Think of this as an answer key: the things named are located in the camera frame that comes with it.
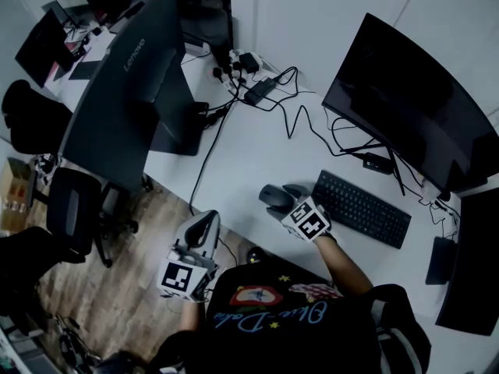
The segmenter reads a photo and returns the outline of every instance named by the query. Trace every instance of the forearm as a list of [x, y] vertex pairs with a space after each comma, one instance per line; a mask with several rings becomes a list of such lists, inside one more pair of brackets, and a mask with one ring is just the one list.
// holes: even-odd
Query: forearm
[[368, 292], [373, 285], [338, 243], [325, 236], [315, 240], [317, 248], [326, 263], [333, 281], [344, 295], [359, 296]]
[[198, 331], [204, 325], [205, 318], [204, 303], [184, 301], [179, 331]]

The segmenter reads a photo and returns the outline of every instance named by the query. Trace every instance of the black keyboard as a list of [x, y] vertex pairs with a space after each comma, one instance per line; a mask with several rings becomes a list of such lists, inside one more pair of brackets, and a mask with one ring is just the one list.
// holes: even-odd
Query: black keyboard
[[376, 196], [322, 171], [312, 198], [333, 221], [397, 249], [402, 247], [411, 217]]

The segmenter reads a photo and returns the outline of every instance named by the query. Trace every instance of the brown box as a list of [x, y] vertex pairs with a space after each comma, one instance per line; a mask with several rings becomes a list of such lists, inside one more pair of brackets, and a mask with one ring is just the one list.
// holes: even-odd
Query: brown box
[[27, 218], [27, 192], [30, 167], [16, 158], [7, 158], [0, 178], [2, 219], [0, 228], [16, 233], [22, 231]]

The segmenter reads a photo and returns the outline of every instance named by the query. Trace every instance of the wooden floor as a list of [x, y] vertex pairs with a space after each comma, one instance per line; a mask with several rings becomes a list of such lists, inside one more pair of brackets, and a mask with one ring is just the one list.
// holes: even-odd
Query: wooden floor
[[[45, 274], [38, 288], [42, 306], [49, 313], [75, 319], [81, 338], [102, 358], [125, 350], [148, 362], [178, 325], [182, 302], [160, 298], [155, 281], [176, 229], [190, 214], [187, 203], [159, 184], [154, 186], [152, 192], [130, 201], [128, 209], [139, 222], [139, 232], [110, 242], [111, 269], [104, 268], [93, 247], [85, 263], [60, 263]], [[30, 224], [44, 225], [44, 213], [45, 206], [34, 207]], [[221, 237], [241, 261], [250, 243], [224, 228]], [[235, 265], [220, 243], [214, 259], [221, 267], [218, 275]], [[54, 323], [41, 342], [64, 368]]]

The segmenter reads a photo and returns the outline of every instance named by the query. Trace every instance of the computer mouse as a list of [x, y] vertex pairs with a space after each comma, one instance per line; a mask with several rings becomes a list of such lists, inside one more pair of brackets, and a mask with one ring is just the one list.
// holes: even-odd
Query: computer mouse
[[281, 213], [289, 213], [295, 206], [295, 199], [283, 189], [267, 184], [260, 191], [258, 199]]

